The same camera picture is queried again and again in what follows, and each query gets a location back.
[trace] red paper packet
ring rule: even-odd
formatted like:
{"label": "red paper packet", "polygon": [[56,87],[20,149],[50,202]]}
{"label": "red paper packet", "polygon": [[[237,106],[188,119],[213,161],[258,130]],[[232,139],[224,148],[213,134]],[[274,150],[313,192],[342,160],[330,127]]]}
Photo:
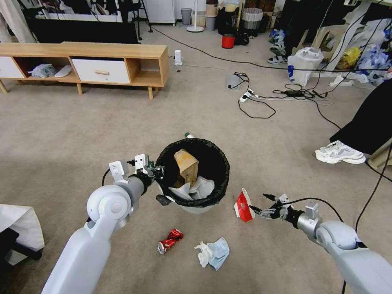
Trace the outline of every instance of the red paper packet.
{"label": "red paper packet", "polygon": [[236,203],[234,204],[234,210],[238,218],[242,219],[244,222],[251,221],[254,219],[254,211],[249,208],[252,205],[246,192],[245,188],[242,188],[240,196],[238,196]]}

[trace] cabinet leg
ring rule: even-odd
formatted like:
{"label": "cabinet leg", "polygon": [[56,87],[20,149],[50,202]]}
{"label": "cabinet leg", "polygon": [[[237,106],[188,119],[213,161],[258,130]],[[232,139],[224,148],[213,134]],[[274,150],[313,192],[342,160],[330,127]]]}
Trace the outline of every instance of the cabinet leg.
{"label": "cabinet leg", "polygon": [[79,95],[82,95],[82,94],[83,94],[82,85],[79,84],[79,83],[76,83],[76,86],[78,87],[78,93],[79,93]]}
{"label": "cabinet leg", "polygon": [[150,98],[150,100],[154,98],[154,96],[152,95],[152,87],[148,87],[148,98]]}
{"label": "cabinet leg", "polygon": [[6,87],[4,86],[4,84],[3,84],[3,82],[2,82],[1,80],[0,80],[0,88],[1,88],[1,90],[3,91],[4,94],[7,94],[7,93],[8,93]]}

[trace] floor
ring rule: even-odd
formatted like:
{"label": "floor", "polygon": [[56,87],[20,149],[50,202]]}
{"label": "floor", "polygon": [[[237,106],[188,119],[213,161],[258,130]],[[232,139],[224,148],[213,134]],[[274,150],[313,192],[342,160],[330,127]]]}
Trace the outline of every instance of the floor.
{"label": "floor", "polygon": [[[267,34],[246,47],[225,50],[216,31],[188,33],[182,25],[157,28],[224,58],[266,65],[271,56]],[[262,208],[271,205],[262,193],[286,193],[292,200],[314,196],[331,202],[353,225],[378,175],[364,164],[329,165],[313,157],[336,131],[314,103],[270,101],[276,115],[255,120],[238,109],[241,91],[225,89],[226,75],[242,71],[256,93],[270,96],[288,82],[285,70],[213,59],[156,31],[148,33],[143,27],[142,32],[145,44],[168,45],[169,54],[181,49],[185,65],[214,68],[171,66],[166,87],[152,101],[147,90],[139,88],[83,86],[85,93],[79,96],[75,85],[6,83],[10,92],[0,98],[0,203],[33,206],[46,246],[41,260],[25,260],[0,278],[0,293],[40,293],[68,238],[83,226],[86,201],[100,186],[109,162],[139,153],[155,159],[187,131],[211,140],[226,154],[231,165],[226,196],[197,215],[175,204],[161,206],[155,200],[157,186],[150,187],[128,225],[113,234],[111,255],[95,293],[340,293],[342,278],[321,247],[289,223],[258,218],[244,223],[236,218],[233,204],[242,187]],[[329,89],[329,81],[322,80],[317,89]],[[338,88],[323,104],[336,102],[321,106],[321,111],[343,126],[369,92]],[[254,116],[271,113],[254,102],[243,107]],[[359,229],[363,242],[390,263],[391,188],[390,182],[381,182]],[[336,219],[322,203],[320,213],[324,220]],[[184,239],[161,256],[157,242],[173,228],[182,231]],[[226,262],[218,272],[202,268],[194,246],[221,236],[230,246]]]}

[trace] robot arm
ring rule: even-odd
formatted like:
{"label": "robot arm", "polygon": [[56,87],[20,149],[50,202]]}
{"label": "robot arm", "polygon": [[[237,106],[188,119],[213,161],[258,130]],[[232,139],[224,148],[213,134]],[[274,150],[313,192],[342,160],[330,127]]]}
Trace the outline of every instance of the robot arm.
{"label": "robot arm", "polygon": [[110,254],[110,237],[139,207],[139,198],[163,168],[154,167],[146,154],[132,161],[135,174],[126,163],[109,164],[113,185],[95,190],[87,202],[89,219],[68,240],[43,290],[43,294],[92,293]]}
{"label": "robot arm", "polygon": [[262,218],[286,220],[323,247],[354,294],[392,293],[392,266],[381,255],[370,251],[352,227],[340,221],[323,222],[318,203],[309,202],[305,211],[301,211],[285,204],[289,202],[286,194],[264,196],[275,203],[264,211],[251,206],[255,213]]}

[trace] yellow bag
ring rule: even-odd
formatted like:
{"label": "yellow bag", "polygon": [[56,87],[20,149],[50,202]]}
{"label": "yellow bag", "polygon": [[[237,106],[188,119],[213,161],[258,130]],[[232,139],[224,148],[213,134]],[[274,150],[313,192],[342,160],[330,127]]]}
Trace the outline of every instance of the yellow bag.
{"label": "yellow bag", "polygon": [[361,51],[358,47],[352,47],[345,51],[340,58],[336,68],[338,69],[348,69],[354,66],[355,62],[357,61]]}

